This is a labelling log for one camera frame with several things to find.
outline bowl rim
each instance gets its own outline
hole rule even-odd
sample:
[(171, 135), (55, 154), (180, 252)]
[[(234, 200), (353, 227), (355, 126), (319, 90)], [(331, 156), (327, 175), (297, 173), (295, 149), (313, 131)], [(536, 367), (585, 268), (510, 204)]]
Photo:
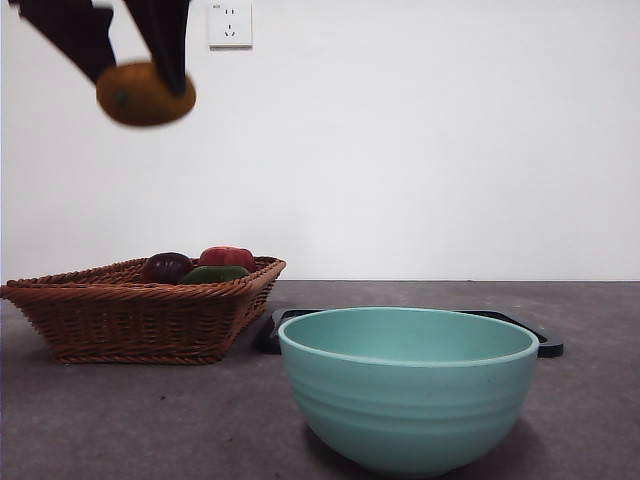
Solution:
[[(413, 312), (446, 312), (450, 314), (454, 314), (456, 316), (465, 316), (465, 317), (474, 317), (479, 321), (492, 322), (496, 324), (500, 324), (506, 328), (511, 328), (520, 333), (525, 334), (531, 340), (531, 344), (518, 352), (511, 353), (509, 355), (501, 355), (497, 357), (491, 358), (480, 358), (475, 360), (448, 360), (448, 361), (433, 361), (433, 360), (391, 360), (385, 358), (378, 357), (369, 357), (362, 355), (349, 355), (346, 353), (337, 353), (330, 352), (328, 350), (321, 350), (319, 348), (309, 347), (307, 345), (303, 345), (302, 343), (296, 342), (289, 338), (286, 334), (286, 329), (288, 326), (306, 320), (310, 317), (320, 317), (323, 315), (330, 315), (335, 312), (344, 312), (344, 311), (380, 311), (380, 310), (391, 310), (391, 311), (413, 311)], [(319, 312), (307, 313), (304, 315), (299, 315), (297, 317), (292, 317), (286, 320), (280, 327), (278, 328), (278, 338), (280, 342), (284, 342), (289, 346), (296, 348), (298, 350), (302, 350), (307, 353), (311, 353), (314, 355), (319, 355), (321, 357), (332, 358), (334, 360), (344, 360), (354, 363), (364, 363), (368, 365), (380, 365), (380, 366), (402, 366), (402, 367), (476, 367), (481, 365), (494, 365), (499, 363), (507, 363), (512, 362), (521, 358), (528, 357), (530, 355), (536, 354), (538, 348), (540, 347), (540, 341), (538, 337), (526, 328), (520, 327), (518, 325), (514, 325), (512, 323), (508, 323), (502, 320), (497, 320), (494, 318), (483, 317), (481, 315), (474, 315), (471, 313), (462, 313), (456, 312), (452, 310), (446, 309), (435, 309), (435, 308), (418, 308), (418, 307), (349, 307), (349, 308), (332, 308), (328, 310), (321, 310)]]

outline electrical outlet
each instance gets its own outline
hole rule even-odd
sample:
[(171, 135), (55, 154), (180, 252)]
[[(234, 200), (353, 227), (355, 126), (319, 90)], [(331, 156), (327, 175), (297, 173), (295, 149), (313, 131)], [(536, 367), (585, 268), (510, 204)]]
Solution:
[(251, 48), (251, 0), (213, 0), (209, 10), (209, 48)]

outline green vegetable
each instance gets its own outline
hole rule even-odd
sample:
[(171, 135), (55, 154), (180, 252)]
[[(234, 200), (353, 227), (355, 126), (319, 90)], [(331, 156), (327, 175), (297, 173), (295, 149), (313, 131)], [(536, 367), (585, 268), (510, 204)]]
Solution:
[(201, 283), (219, 283), (235, 280), (249, 275), (249, 270), (238, 265), (196, 267), (187, 273), (180, 284), (196, 285)]

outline white wall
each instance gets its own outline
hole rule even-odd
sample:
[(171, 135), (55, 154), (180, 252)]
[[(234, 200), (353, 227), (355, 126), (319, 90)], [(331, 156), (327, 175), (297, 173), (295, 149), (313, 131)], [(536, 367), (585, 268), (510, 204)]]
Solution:
[(2, 2), (5, 281), (214, 244), (289, 279), (640, 279), (637, 0), (255, 0), (253, 51), (216, 53), (207, 3), (196, 108), (143, 131)]

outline basket rim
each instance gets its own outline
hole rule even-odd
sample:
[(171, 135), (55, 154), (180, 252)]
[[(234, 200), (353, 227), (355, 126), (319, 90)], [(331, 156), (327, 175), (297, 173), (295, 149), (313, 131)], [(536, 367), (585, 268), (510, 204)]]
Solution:
[[(274, 270), (279, 274), (286, 266), (284, 260), (280, 260), (270, 256), (258, 256), (255, 257), (258, 261), (267, 261), (267, 265), (262, 267), (249, 275), (226, 282), (218, 283), (202, 283), (192, 285), (171, 285), (166, 283), (136, 283), (136, 282), (124, 282), (124, 283), (86, 283), (86, 282), (56, 282), (57, 278), (65, 278), (67, 276), (88, 276), (101, 270), (108, 269), (126, 269), (128, 267), (136, 266), (147, 260), (147, 257), (125, 260), (121, 262), (112, 263), (110, 265), (104, 265), (95, 268), (88, 268), (85, 270), (79, 270), (68, 273), (59, 273), (54, 275), (45, 275), (42, 277), (35, 277), (29, 279), (8, 280), (6, 285), (0, 287), (0, 297), (7, 298), (7, 294), (10, 291), (16, 291), (18, 289), (33, 289), (33, 290), (47, 290), (50, 292), (58, 290), (84, 290), (84, 291), (127, 291), (127, 292), (147, 292), (154, 294), (176, 294), (176, 293), (218, 293), (218, 294), (241, 294), (248, 291), (253, 291), (257, 287), (257, 284), (261, 284), (258, 280), (261, 277), (268, 275), (272, 276)], [(191, 259), (197, 265), (197, 259)]]

